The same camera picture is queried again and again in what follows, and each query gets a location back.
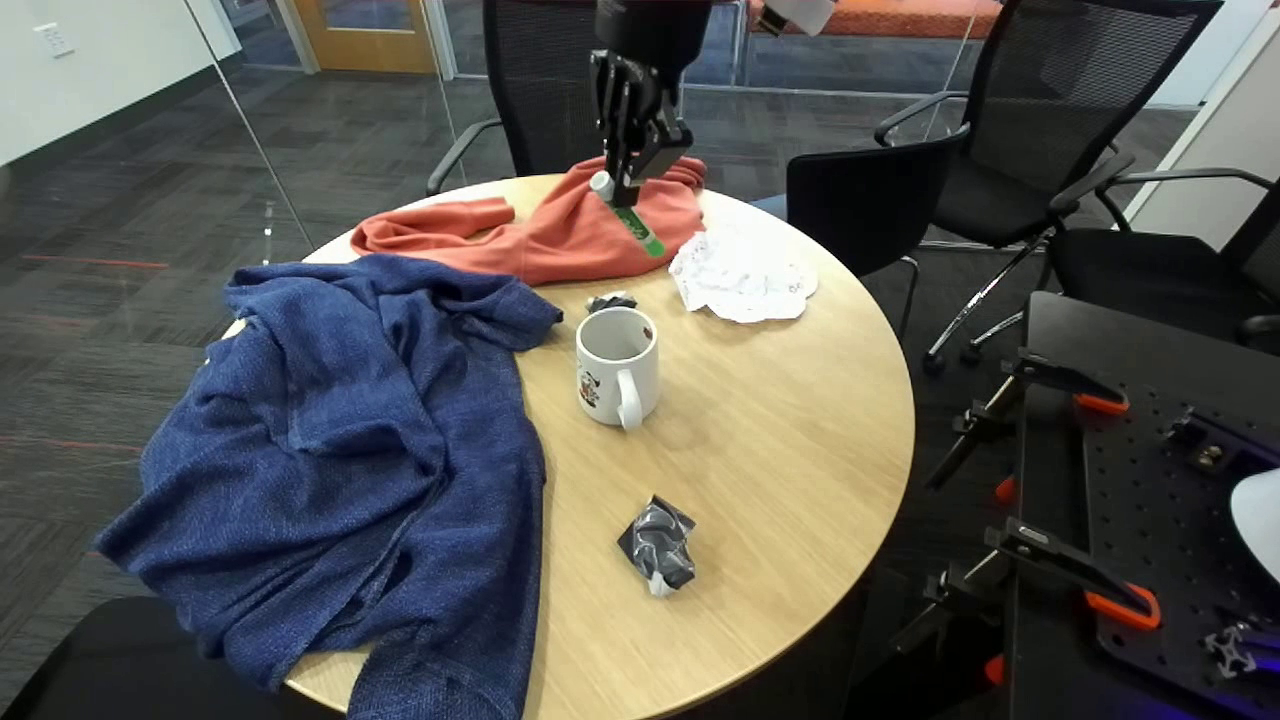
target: black chair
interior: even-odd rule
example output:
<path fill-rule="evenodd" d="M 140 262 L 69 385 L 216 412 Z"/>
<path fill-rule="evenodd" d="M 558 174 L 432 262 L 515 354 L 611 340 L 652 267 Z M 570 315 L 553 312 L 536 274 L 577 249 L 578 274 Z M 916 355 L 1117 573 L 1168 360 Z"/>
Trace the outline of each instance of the black chair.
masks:
<path fill-rule="evenodd" d="M 813 153 L 789 159 L 789 226 L 820 239 L 857 277 L 879 274 L 895 262 L 908 263 L 911 282 L 895 324 L 900 331 L 911 321 L 920 285 L 911 251 L 927 233 L 930 204 L 960 139 L 964 131 L 922 143 Z"/>
<path fill-rule="evenodd" d="M 1063 233 L 1090 189 L 1131 165 L 1107 153 L 1117 131 L 1147 105 L 1215 7 L 1218 0 L 1002 0 L 964 102 L 969 143 L 948 168 L 930 222 L 1017 251 L 927 345 L 922 367 L 940 367 L 945 345 L 983 296 L 1042 249 L 1049 233 Z M 945 102 L 886 115 L 875 139 L 893 143 L 905 120 Z"/>
<path fill-rule="evenodd" d="M 1236 175 L 1264 189 L 1257 213 L 1215 251 L 1199 235 L 1063 233 L 1049 246 L 1060 290 L 1076 300 L 1280 354 L 1280 182 L 1249 174 L 1143 174 L 1118 182 Z"/>
<path fill-rule="evenodd" d="M 597 0 L 482 0 L 482 71 L 496 120 L 467 125 L 428 175 L 438 193 L 479 131 L 502 128 L 513 174 L 562 174 L 599 158 L 587 55 Z"/>
<path fill-rule="evenodd" d="M 263 697 L 196 652 L 150 597 L 91 609 L 7 706 L 4 720 L 337 720 L 302 697 Z"/>

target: wooden tabletop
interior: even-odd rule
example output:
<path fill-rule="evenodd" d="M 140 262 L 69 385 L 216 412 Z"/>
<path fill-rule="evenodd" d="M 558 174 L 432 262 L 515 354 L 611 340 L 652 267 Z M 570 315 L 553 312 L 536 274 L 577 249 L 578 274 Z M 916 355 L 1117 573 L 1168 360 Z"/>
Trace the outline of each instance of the wooden tabletop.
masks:
<path fill-rule="evenodd" d="M 557 175 L 475 186 L 526 215 Z M 879 306 L 820 246 L 705 193 L 713 233 L 793 239 L 820 290 L 793 324 L 687 315 L 667 274 L 541 290 L 562 308 L 520 355 L 547 466 L 542 590 L 523 715 L 658 715 L 706 702 L 814 629 L 900 511 L 916 406 Z M 313 262 L 352 262 L 348 239 Z M 626 291 L 658 327 L 663 402 L 638 432 L 587 420 L 570 327 L 587 296 Z M 648 495 L 694 519 L 694 582 L 652 599 L 615 538 Z M 314 652 L 286 686 L 348 709 L 363 652 Z"/>

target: mug handle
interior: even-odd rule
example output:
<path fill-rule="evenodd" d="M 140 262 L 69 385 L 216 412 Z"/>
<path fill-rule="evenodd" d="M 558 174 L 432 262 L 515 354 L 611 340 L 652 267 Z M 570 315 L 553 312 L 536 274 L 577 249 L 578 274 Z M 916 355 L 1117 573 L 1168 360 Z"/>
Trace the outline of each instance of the mug handle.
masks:
<path fill-rule="evenodd" d="M 615 420 L 630 432 L 645 420 L 638 389 L 630 374 L 615 374 Z"/>

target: blue towel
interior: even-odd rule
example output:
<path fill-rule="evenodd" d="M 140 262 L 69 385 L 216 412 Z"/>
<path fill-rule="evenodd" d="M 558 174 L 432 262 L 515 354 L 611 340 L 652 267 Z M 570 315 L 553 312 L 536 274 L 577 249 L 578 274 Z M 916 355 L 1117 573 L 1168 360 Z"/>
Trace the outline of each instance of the blue towel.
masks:
<path fill-rule="evenodd" d="M 374 643 L 352 715 L 520 715 L 542 461 L 513 354 L 558 312 L 393 258 L 243 267 L 229 306 L 246 327 L 209 348 L 96 550 L 263 690 Z"/>

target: mug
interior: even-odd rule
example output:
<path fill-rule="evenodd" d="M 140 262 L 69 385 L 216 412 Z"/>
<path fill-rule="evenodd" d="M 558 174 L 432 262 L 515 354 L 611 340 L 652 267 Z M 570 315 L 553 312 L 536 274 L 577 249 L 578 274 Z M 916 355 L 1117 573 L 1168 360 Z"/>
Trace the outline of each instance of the mug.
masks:
<path fill-rule="evenodd" d="M 645 426 L 654 410 L 654 327 L 645 312 L 599 308 L 577 327 L 577 402 L 599 426 Z"/>

